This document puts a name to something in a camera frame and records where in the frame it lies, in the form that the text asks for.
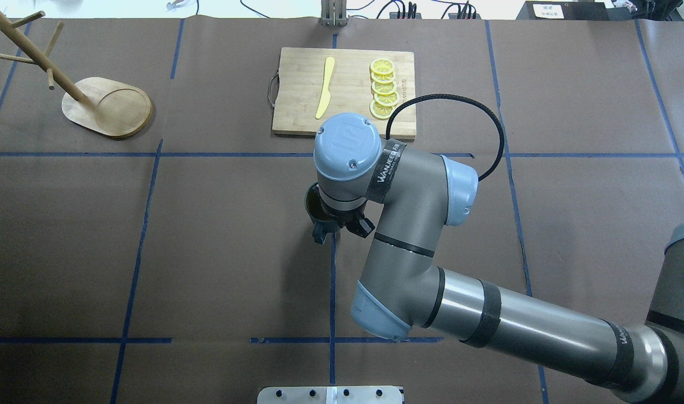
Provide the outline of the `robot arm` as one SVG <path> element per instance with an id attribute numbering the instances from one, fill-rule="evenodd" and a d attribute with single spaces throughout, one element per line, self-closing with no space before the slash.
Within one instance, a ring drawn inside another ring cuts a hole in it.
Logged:
<path id="1" fill-rule="evenodd" d="M 508 245 L 456 240 L 455 261 L 434 256 L 487 173 L 383 140 L 357 113 L 318 129 L 309 195 L 333 228 L 374 236 L 354 321 L 391 342 L 429 328 L 528 361 L 540 388 L 558 373 L 603 389 L 601 403 L 684 403 L 684 223 L 663 256 L 646 251 L 684 213 L 680 172 L 670 158 L 510 157 L 494 125 L 493 168 L 521 168 L 521 183 L 508 184 L 509 214 L 484 220 L 518 238 L 512 289 L 487 279 L 501 273 Z"/>

